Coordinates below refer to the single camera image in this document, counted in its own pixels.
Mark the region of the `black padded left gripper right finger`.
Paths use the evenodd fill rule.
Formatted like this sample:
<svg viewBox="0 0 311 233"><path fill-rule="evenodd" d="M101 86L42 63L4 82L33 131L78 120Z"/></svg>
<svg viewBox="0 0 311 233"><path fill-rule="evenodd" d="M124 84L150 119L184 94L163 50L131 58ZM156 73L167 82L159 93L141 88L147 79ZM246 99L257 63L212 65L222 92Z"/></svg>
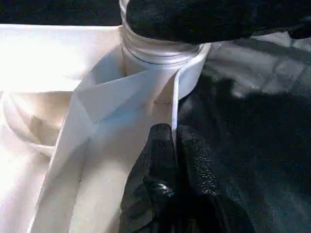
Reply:
<svg viewBox="0 0 311 233"><path fill-rule="evenodd" d="M184 215L194 233L253 233L246 211L221 190L205 139L180 125L176 145L182 181Z"/></svg>

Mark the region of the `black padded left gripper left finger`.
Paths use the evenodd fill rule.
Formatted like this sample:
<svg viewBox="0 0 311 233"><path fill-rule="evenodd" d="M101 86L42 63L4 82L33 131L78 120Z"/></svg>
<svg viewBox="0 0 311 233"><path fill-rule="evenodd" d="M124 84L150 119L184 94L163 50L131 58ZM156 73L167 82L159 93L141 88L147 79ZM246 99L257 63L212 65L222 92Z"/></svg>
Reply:
<svg viewBox="0 0 311 233"><path fill-rule="evenodd" d="M172 233L178 204L178 169L171 127L152 126L133 165L121 201L121 233Z"/></svg>

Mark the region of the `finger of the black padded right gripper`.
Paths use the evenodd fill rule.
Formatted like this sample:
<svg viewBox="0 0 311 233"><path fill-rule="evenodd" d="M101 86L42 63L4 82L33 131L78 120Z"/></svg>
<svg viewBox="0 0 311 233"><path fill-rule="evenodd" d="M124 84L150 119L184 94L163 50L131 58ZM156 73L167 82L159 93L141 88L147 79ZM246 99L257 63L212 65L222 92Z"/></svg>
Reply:
<svg viewBox="0 0 311 233"><path fill-rule="evenodd" d="M309 0L131 0L130 29L143 37L202 44L288 32L311 35Z"/></svg>

